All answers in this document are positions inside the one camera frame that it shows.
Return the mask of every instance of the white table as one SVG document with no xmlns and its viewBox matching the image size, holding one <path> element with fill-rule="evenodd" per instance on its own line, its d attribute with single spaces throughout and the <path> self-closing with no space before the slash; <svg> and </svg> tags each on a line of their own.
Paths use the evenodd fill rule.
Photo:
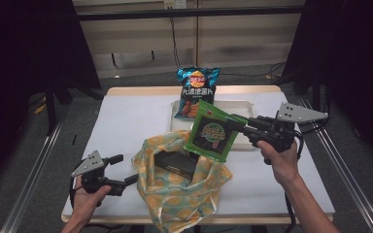
<svg viewBox="0 0 373 233">
<path fill-rule="evenodd" d="M 122 153 L 121 163 L 110 165 L 106 177 L 123 181 L 133 175 L 130 159 L 145 139 L 168 131 L 171 103 L 180 99 L 180 86 L 118 87 L 105 96 L 99 117 L 86 145 L 83 158 L 94 150 L 102 157 Z M 256 116 L 274 117 L 287 99 L 276 86 L 218 86 L 216 100 L 244 100 L 254 104 Z M 290 223 L 283 189 L 272 169 L 263 162 L 259 149 L 232 150 L 225 163 L 233 179 L 220 189 L 217 212 L 202 224 L 284 224 Z M 307 145 L 299 160 L 299 171 L 326 215 L 332 220 L 333 205 L 322 184 Z M 72 214 L 69 198 L 62 212 L 67 221 Z M 107 196 L 91 222 L 151 224 L 147 205 L 136 184 L 121 197 Z"/>
</svg>

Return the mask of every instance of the chip bag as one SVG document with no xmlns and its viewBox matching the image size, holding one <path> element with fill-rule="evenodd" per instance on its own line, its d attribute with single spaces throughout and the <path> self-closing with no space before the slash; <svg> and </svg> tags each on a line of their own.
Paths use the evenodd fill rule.
<svg viewBox="0 0 373 233">
<path fill-rule="evenodd" d="M 196 117 L 198 101 L 214 103 L 220 68 L 189 67 L 178 70 L 178 81 L 183 85 L 180 108 L 175 117 Z"/>
<path fill-rule="evenodd" d="M 205 101 L 199 101 L 198 114 L 184 146 L 186 150 L 225 162 L 238 132 L 228 127 L 227 120 L 246 124 L 241 117 L 232 116 Z"/>
</svg>

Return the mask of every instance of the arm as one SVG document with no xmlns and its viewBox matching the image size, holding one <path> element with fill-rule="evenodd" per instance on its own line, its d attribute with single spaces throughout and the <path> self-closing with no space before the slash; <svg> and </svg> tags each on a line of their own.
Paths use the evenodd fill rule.
<svg viewBox="0 0 373 233">
<path fill-rule="evenodd" d="M 89 223 L 95 212 L 98 202 L 104 200 L 108 192 L 111 191 L 110 186 L 102 186 L 93 194 L 88 194 L 82 188 L 81 176 L 77 177 L 75 184 L 77 192 L 74 198 L 74 210 L 71 218 L 63 227 L 61 233 L 75 233 L 81 230 Z"/>
<path fill-rule="evenodd" d="M 286 192 L 305 232 L 338 232 L 298 173 L 295 141 L 289 150 L 282 153 L 277 153 L 271 145 L 263 141 L 259 141 L 257 146 L 265 158 L 271 159 L 275 180 Z"/>
</svg>

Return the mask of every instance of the dark box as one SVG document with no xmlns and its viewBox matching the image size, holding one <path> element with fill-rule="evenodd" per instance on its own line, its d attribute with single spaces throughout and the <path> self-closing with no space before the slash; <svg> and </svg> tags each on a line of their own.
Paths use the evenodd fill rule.
<svg viewBox="0 0 373 233">
<path fill-rule="evenodd" d="M 165 169 L 190 180 L 193 178 L 197 161 L 197 156 L 189 157 L 176 151 L 161 151 L 154 157 L 154 165 L 156 167 Z"/>
</svg>

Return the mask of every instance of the black cable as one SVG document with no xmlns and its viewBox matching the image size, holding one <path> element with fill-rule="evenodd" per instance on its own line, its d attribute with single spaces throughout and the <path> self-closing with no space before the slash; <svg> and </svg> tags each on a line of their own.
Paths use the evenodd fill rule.
<svg viewBox="0 0 373 233">
<path fill-rule="evenodd" d="M 231 226 L 231 228 L 224 229 L 224 230 L 221 230 L 221 231 L 217 231 L 217 233 L 230 232 L 231 230 L 234 230 L 237 227 L 238 227 L 238 225 L 234 225 L 234 226 Z"/>
<path fill-rule="evenodd" d="M 32 112 L 35 112 L 37 109 L 41 108 L 42 106 L 44 106 L 44 105 L 46 105 L 46 104 L 47 104 L 47 101 L 45 100 L 45 101 L 43 101 L 40 105 L 38 105 L 38 107 L 29 110 L 28 113 L 30 114 L 30 113 L 32 113 Z"/>
<path fill-rule="evenodd" d="M 85 160 L 82 159 L 74 168 L 74 171 L 77 170 L 77 168 L 84 162 Z M 81 188 L 81 186 L 77 189 L 74 188 L 74 180 L 75 177 L 71 177 L 71 180 L 69 181 L 69 199 L 71 201 L 72 209 L 74 209 L 74 199 L 75 199 L 75 192 Z"/>
<path fill-rule="evenodd" d="M 91 224 L 87 224 L 85 226 L 85 228 L 87 228 L 87 227 L 99 227 L 99 228 L 107 229 L 107 230 L 109 230 L 109 231 L 107 231 L 107 233 L 110 233 L 113 230 L 121 229 L 123 227 L 123 225 L 120 224 L 120 225 L 115 225 L 115 226 L 109 226 L 109 225 L 105 225 L 105 224 L 91 223 Z"/>
<path fill-rule="evenodd" d="M 298 160 L 299 160 L 299 158 L 301 158 L 302 149 L 304 148 L 304 137 L 298 131 L 295 131 L 295 137 L 298 138 L 298 140 L 299 140 L 298 153 L 297 153 Z M 288 226 L 288 228 L 286 229 L 285 232 L 289 233 L 289 232 L 292 231 L 293 227 L 295 226 L 296 219 L 295 219 L 295 214 L 293 213 L 293 210 L 292 210 L 292 205 L 291 205 L 291 203 L 288 199 L 287 194 L 285 194 L 285 196 L 286 196 L 287 209 L 288 209 L 288 213 L 289 213 L 289 217 L 290 217 L 290 225 Z"/>
<path fill-rule="evenodd" d="M 292 210 L 292 205 L 288 199 L 287 194 L 286 194 L 286 204 L 287 204 L 287 209 L 288 209 L 288 213 L 290 217 L 290 225 L 287 227 L 285 233 L 289 233 L 292 231 L 293 227 L 295 226 L 296 220 L 295 220 L 295 214 L 293 213 L 293 210 Z"/>
<path fill-rule="evenodd" d="M 283 66 L 285 63 L 286 63 L 286 62 L 276 63 L 276 64 L 272 65 L 272 66 L 269 68 L 269 77 L 271 78 L 271 82 L 270 82 L 270 84 L 272 84 L 272 82 L 273 82 L 273 80 L 274 80 L 274 76 L 272 75 L 272 72 L 274 72 L 274 71 L 278 70 L 279 68 L 281 68 L 281 66 Z"/>
<path fill-rule="evenodd" d="M 271 75 L 274 71 L 278 70 L 281 65 L 285 64 L 286 62 L 280 62 L 280 63 L 276 63 L 276 64 L 273 64 L 270 68 L 269 68 L 269 72 L 268 73 L 263 73 L 263 74 L 258 74 L 258 75 L 245 75 L 245 74 L 233 74 L 233 73 L 220 73 L 220 75 L 230 75 L 230 76 L 243 76 L 243 77 L 260 77 L 260 76 L 266 76 L 266 75 Z"/>
<path fill-rule="evenodd" d="M 306 69 L 306 66 L 302 66 L 301 65 L 297 69 L 295 69 L 294 71 L 292 71 L 291 73 L 285 74 L 285 75 L 281 76 L 279 79 L 274 80 L 271 84 L 280 86 L 280 85 L 282 85 L 284 83 L 290 83 L 290 82 L 292 82 L 295 79 L 294 76 L 296 74 L 299 74 L 300 72 L 302 72 L 305 69 Z"/>
<path fill-rule="evenodd" d="M 32 101 L 31 103 L 29 103 L 29 106 L 31 106 L 31 105 L 34 105 L 34 104 L 36 104 L 36 103 L 38 103 L 38 101 L 40 101 L 40 100 L 42 100 L 42 99 L 44 99 L 45 98 L 45 94 L 43 94 L 41 97 L 39 97 L 38 99 L 36 99 L 36 100 L 34 100 L 34 101 Z"/>
<path fill-rule="evenodd" d="M 178 57 L 178 48 L 177 48 L 177 41 L 175 40 L 175 25 L 174 25 L 174 19 L 170 17 L 171 20 L 171 28 L 172 28 L 172 42 L 174 44 L 174 58 L 175 58 L 175 64 L 177 65 L 178 69 L 181 68 L 180 58 Z"/>
</svg>

